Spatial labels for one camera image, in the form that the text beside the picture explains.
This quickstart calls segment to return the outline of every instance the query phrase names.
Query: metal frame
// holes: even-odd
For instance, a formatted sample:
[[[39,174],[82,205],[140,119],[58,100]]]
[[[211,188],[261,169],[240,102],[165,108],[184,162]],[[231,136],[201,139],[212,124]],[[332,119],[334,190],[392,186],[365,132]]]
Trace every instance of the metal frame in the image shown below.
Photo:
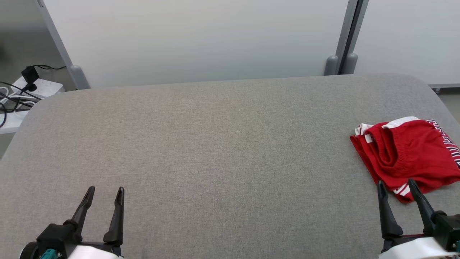
[[[348,0],[348,5],[345,11],[344,22],[342,24],[342,31],[340,32],[339,42],[337,44],[337,50],[335,55],[328,57],[326,60],[326,68],[324,69],[324,75],[337,75],[339,72],[339,64],[342,62],[345,46],[350,34],[350,28],[353,23],[353,17],[355,16],[356,6],[359,0]]]
[[[353,74],[355,71],[358,55],[353,53],[355,50],[356,41],[358,39],[359,30],[361,29],[364,14],[368,7],[369,0],[357,0],[355,11],[353,14],[353,20],[350,25],[350,32],[344,47],[345,58],[341,59],[339,63],[337,74]]]
[[[431,88],[454,88],[454,87],[460,88],[460,83],[429,84],[428,86]]]
[[[45,21],[45,24],[48,27],[51,37],[53,38],[54,43],[56,44],[56,47],[59,53],[61,54],[61,57],[64,60],[65,65],[69,70],[69,74],[72,77],[75,86],[78,90],[91,88],[80,66],[72,63],[72,60],[70,59],[70,56],[64,47],[64,43],[62,42],[61,37],[59,36],[58,30],[56,29],[56,26],[54,25],[53,20],[51,19],[50,13],[48,12],[46,5],[41,0],[37,0],[37,5]]]

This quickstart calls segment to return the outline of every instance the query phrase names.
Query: red garment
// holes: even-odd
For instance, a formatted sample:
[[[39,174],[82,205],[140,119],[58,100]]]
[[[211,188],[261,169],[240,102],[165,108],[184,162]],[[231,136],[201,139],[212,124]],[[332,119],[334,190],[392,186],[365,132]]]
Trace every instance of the red garment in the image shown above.
[[[422,193],[460,181],[460,150],[434,120],[405,117],[365,125],[350,139],[374,182],[382,180],[403,203],[414,200],[409,178]]]

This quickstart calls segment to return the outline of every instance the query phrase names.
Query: white wall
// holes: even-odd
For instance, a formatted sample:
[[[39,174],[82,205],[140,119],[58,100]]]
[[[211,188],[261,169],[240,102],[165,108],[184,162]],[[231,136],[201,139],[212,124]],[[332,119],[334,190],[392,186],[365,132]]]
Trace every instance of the white wall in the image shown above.
[[[92,88],[320,76],[346,0],[45,0]]]
[[[356,42],[355,74],[409,74],[460,83],[459,0],[369,0]]]

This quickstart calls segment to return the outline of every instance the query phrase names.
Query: power adapter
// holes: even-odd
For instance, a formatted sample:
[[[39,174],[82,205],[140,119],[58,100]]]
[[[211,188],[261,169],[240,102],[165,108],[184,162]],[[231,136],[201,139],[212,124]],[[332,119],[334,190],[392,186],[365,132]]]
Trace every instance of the power adapter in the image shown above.
[[[35,81],[37,81],[38,76],[37,70],[33,66],[27,66],[26,69],[24,69],[21,74],[23,75],[25,81],[27,82],[26,87],[24,90],[33,92],[37,89],[37,86],[34,84]]]

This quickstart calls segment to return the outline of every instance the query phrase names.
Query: gray fabric surface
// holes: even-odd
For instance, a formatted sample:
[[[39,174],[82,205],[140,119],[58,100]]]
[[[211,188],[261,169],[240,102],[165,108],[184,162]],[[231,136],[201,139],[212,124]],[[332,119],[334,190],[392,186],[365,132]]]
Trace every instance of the gray fabric surface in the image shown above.
[[[376,258],[376,186],[350,142],[359,123],[460,126],[402,75],[82,90],[41,101],[0,163],[0,254],[17,258],[96,186],[83,235],[101,241],[126,189],[126,258]],[[460,212],[458,184],[427,196]],[[406,234],[417,206],[390,198]]]

